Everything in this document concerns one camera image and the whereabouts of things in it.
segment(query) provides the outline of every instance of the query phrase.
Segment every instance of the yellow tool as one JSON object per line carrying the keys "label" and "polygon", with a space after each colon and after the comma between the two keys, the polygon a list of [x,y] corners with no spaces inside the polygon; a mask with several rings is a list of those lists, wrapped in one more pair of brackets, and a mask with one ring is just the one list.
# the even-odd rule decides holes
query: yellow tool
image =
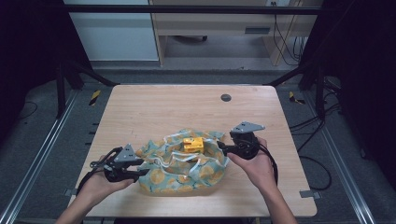
{"label": "yellow tool", "polygon": [[204,139],[202,137],[184,138],[183,146],[184,146],[184,152],[188,152],[188,153],[200,152],[204,154]]}

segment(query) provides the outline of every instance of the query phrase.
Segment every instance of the metal bracket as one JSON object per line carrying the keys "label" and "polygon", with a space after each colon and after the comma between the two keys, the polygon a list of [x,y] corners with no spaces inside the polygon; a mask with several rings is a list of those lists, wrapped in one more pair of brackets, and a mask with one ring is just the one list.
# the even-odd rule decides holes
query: metal bracket
{"label": "metal bracket", "polygon": [[320,192],[314,192],[312,190],[300,190],[300,195],[302,198],[312,197],[312,198],[314,198],[314,200],[322,198]]}
{"label": "metal bracket", "polygon": [[131,144],[127,144],[114,161],[123,162],[123,161],[137,160],[137,159],[139,158],[134,154],[134,150],[132,149]]}
{"label": "metal bracket", "polygon": [[77,189],[65,189],[64,196],[71,197],[77,194]]}
{"label": "metal bracket", "polygon": [[232,133],[252,133],[259,130],[264,130],[264,125],[254,124],[247,121],[243,121],[238,126],[231,129]]}

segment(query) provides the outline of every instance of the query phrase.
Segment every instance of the printed plastic bag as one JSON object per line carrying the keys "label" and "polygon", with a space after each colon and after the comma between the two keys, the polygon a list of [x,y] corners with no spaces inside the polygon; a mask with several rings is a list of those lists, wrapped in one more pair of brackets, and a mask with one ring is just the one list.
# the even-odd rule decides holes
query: printed plastic bag
{"label": "printed plastic bag", "polygon": [[[150,140],[136,151],[145,160],[138,169],[149,169],[145,176],[140,176],[140,187],[150,193],[178,193],[219,183],[228,162],[217,144],[223,135],[184,129],[165,136],[162,141]],[[202,137],[204,153],[184,152],[183,139],[196,137]]]}

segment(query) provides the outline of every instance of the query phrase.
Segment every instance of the human arm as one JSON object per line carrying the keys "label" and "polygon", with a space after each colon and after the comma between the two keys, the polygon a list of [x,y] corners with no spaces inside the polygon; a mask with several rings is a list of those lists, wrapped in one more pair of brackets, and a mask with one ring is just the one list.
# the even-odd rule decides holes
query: human arm
{"label": "human arm", "polygon": [[[265,139],[258,137],[258,140],[260,144],[267,147]],[[252,184],[259,189],[260,194],[267,204],[271,219],[275,224],[297,223],[282,193],[276,185],[271,161],[264,152],[259,151],[257,156],[249,161],[233,153],[228,153],[227,156],[247,173]]]}
{"label": "human arm", "polygon": [[76,199],[59,216],[57,224],[79,224],[82,219],[108,195],[125,189],[134,181],[132,179],[110,183],[103,172],[95,173],[84,184]]}

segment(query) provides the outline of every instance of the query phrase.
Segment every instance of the wooden table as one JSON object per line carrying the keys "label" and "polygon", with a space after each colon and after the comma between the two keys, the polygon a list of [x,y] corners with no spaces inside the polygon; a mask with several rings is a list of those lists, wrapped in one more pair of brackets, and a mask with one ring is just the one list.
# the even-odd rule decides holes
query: wooden table
{"label": "wooden table", "polygon": [[[222,94],[232,100],[224,102]],[[150,139],[161,140],[184,128],[226,133],[242,121],[262,124],[255,132],[268,141],[279,169],[279,188],[297,217],[317,212],[303,167],[291,138],[276,90],[268,86],[120,85],[114,88],[93,139],[79,180],[114,147],[131,143],[141,148]],[[152,197],[139,185],[116,192],[94,207],[89,217],[268,217],[259,191],[237,165],[228,164],[223,179],[214,187],[188,196]]]}

